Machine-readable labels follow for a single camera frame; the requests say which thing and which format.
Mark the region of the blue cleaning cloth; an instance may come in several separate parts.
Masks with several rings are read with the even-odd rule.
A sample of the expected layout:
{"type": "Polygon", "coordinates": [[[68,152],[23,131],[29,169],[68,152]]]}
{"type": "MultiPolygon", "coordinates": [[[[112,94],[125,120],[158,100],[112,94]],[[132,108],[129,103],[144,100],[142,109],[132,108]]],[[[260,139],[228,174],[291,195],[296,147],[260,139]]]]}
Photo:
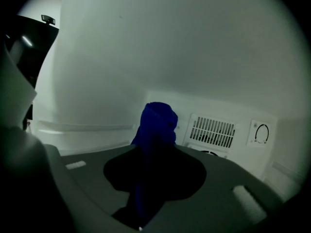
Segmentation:
{"type": "Polygon", "coordinates": [[[140,125],[131,142],[140,153],[139,178],[131,195],[140,225],[147,224],[164,203],[162,196],[156,196],[157,161],[166,148],[175,144],[177,122],[177,114],[166,103],[150,102],[142,111],[140,125]]]}

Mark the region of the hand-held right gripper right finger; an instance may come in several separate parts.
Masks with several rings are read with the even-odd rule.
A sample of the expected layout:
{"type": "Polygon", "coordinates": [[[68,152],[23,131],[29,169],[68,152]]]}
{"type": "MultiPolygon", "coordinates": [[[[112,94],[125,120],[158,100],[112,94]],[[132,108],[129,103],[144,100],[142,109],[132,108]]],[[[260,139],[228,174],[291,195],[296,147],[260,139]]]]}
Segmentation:
{"type": "Polygon", "coordinates": [[[195,194],[207,176],[204,165],[175,145],[156,149],[145,165],[145,222],[167,201],[195,194]]]}

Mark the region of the large black monitor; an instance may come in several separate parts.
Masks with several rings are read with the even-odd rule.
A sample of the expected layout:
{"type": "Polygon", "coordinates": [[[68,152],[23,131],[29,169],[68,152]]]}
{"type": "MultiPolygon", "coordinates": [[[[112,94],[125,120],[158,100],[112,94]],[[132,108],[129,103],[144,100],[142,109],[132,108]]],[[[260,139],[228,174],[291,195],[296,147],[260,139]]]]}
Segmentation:
{"type": "Polygon", "coordinates": [[[42,64],[58,35],[55,25],[16,15],[5,31],[9,55],[27,81],[36,86],[42,64]]]}

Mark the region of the black mini fridge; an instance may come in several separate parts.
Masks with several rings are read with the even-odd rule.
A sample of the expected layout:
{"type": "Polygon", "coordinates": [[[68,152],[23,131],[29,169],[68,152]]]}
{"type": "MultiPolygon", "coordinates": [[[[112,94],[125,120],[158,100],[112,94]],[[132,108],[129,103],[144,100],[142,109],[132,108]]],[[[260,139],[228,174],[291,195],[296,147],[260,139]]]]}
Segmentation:
{"type": "Polygon", "coordinates": [[[55,19],[28,129],[62,155],[129,144],[144,106],[288,200],[311,166],[311,44],[281,0],[28,0],[55,19]]]}

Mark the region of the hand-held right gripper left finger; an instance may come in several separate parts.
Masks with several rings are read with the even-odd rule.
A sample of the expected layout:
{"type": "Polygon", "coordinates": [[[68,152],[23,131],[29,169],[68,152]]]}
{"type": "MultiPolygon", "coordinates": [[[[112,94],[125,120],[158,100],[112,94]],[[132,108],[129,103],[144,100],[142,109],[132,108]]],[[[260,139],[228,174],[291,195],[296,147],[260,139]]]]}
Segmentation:
{"type": "Polygon", "coordinates": [[[113,188],[129,193],[126,205],[115,212],[112,217],[132,229],[138,229],[141,226],[135,197],[140,160],[140,149],[135,147],[104,165],[104,175],[113,188]]]}

